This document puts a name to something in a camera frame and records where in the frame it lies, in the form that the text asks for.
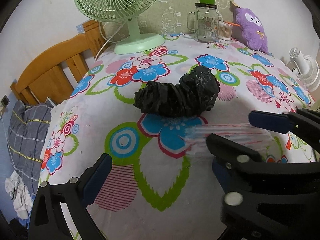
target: blue flower print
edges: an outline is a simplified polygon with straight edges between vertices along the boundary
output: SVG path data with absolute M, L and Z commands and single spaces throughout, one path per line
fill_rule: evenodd
M 300 87 L 294 86 L 294 85 L 292 85 L 292 87 L 295 90 L 295 92 L 297 93 L 298 97 L 301 98 L 301 100 L 305 101 L 305 103 L 308 106 L 310 106 L 311 105 L 310 99 L 304 94 L 302 89 Z
M 170 73 L 165 63 L 160 63 L 158 65 L 150 65 L 148 68 L 138 69 L 136 73 L 133 74 L 133 81 L 141 81 L 143 83 L 148 83 L 148 81 L 156 81 L 159 77 L 166 76 Z
M 229 66 L 227 62 L 221 58 L 214 57 L 208 54 L 200 55 L 199 57 L 195 58 L 196 62 L 199 65 L 205 66 L 209 69 L 218 69 L 220 71 L 229 72 Z
M 267 66 L 267 67 L 274 67 L 273 64 L 266 59 L 263 56 L 260 56 L 259 54 L 251 54 L 251 57 L 257 59 L 258 61 L 260 61 L 263 65 Z
M 147 137 L 158 137 L 160 149 L 172 158 L 185 155 L 187 147 L 184 141 L 186 128 L 208 124 L 201 116 L 169 118 L 155 114 L 144 114 L 137 125 Z
M 53 175 L 57 170 L 62 167 L 63 151 L 57 152 L 55 155 L 51 155 L 47 161 L 46 168 L 50 175 Z
M 271 84 L 280 88 L 283 92 L 286 92 L 287 94 L 289 94 L 287 86 L 282 81 L 278 80 L 274 75 L 271 75 L 271 74 L 266 75 L 266 78 Z
M 75 90 L 72 92 L 70 98 L 75 97 L 77 94 L 80 94 L 84 91 L 86 91 L 90 86 L 90 81 L 94 78 L 94 75 L 89 75 L 84 77 L 80 80 L 79 84 L 75 88 Z

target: fan stand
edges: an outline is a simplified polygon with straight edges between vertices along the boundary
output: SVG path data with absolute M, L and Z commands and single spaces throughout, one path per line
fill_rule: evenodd
M 140 33 L 138 19 L 133 17 L 127 21 L 129 37 L 117 43 L 114 53 L 130 54 L 150 50 L 164 43 L 164 38 L 155 33 Z

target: metal screw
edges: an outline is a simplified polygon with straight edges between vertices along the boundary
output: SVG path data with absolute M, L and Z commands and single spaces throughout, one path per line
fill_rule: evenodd
M 256 237 L 256 238 L 260 238 L 262 236 L 262 234 L 259 233 L 258 231 L 252 231 L 251 236 Z
M 75 183 L 78 182 L 78 178 L 73 177 L 73 178 L 71 178 L 69 181 L 70 181 L 70 183 L 75 184 Z
M 227 167 L 227 169 L 229 169 L 229 170 L 231 170 L 231 168 L 232 168 L 232 166 L 231 166 L 230 163 L 226 163 L 226 167 Z
M 238 192 L 229 192 L 225 197 L 224 201 L 229 206 L 238 206 L 243 201 L 243 196 Z
M 43 181 L 43 182 L 41 182 L 40 187 L 45 187 L 45 186 L 47 186 L 47 184 L 48 184 L 47 181 Z
M 240 163 L 247 163 L 249 160 L 250 160 L 250 157 L 248 155 L 241 154 L 237 157 L 237 161 Z

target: glass mason jar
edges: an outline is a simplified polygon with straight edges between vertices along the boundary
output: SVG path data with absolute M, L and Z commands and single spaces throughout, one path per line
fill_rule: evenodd
M 218 40 L 219 14 L 217 5 L 195 3 L 196 11 L 188 13 L 187 28 L 195 33 L 200 42 L 213 43 Z M 191 18 L 194 19 L 194 29 L 191 28 Z

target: red flower print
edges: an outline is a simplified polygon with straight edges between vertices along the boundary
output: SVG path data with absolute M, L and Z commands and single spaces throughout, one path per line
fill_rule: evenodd
M 253 70 L 250 71 L 250 74 L 254 76 L 261 85 L 273 87 L 273 84 L 266 78 L 266 75 L 262 74 L 260 71 Z
M 136 67 L 122 68 L 117 71 L 116 75 L 109 81 L 110 85 L 122 87 L 131 81 L 133 74 L 137 72 Z
M 50 158 L 50 149 L 46 149 L 45 150 L 45 153 L 44 153 L 44 157 L 43 157 L 43 161 L 42 161 L 42 164 L 41 164 L 41 169 L 44 169 L 46 164 L 47 164 L 47 161 L 49 160 Z

